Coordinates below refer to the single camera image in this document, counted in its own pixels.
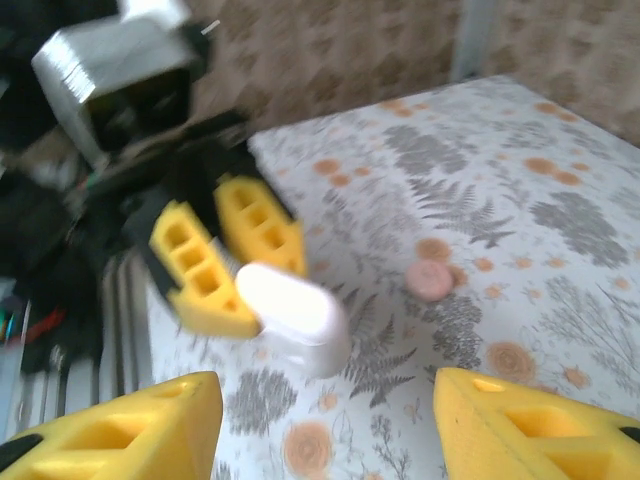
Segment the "floral tablecloth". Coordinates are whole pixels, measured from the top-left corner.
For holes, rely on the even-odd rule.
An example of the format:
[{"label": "floral tablecloth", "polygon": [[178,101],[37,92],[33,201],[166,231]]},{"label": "floral tablecloth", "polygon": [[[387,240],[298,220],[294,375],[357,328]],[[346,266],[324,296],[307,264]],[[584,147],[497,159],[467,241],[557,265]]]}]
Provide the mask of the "floral tablecloth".
[{"label": "floral tablecloth", "polygon": [[[640,151],[507,77],[270,130],[260,163],[351,312],[344,372],[180,332],[148,289],[156,381],[211,369],[217,480],[441,479],[436,369],[458,365],[640,417]],[[448,262],[452,295],[403,287]]]}]

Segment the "pink disc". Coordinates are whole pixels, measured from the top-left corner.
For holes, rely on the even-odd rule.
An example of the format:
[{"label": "pink disc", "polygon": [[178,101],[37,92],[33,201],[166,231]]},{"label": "pink disc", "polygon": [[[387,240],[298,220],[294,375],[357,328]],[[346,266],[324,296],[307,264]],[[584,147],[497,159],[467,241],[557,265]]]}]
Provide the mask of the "pink disc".
[{"label": "pink disc", "polygon": [[425,302],[437,302],[453,290],[453,275],[444,263],[419,260],[405,273],[407,288]]}]

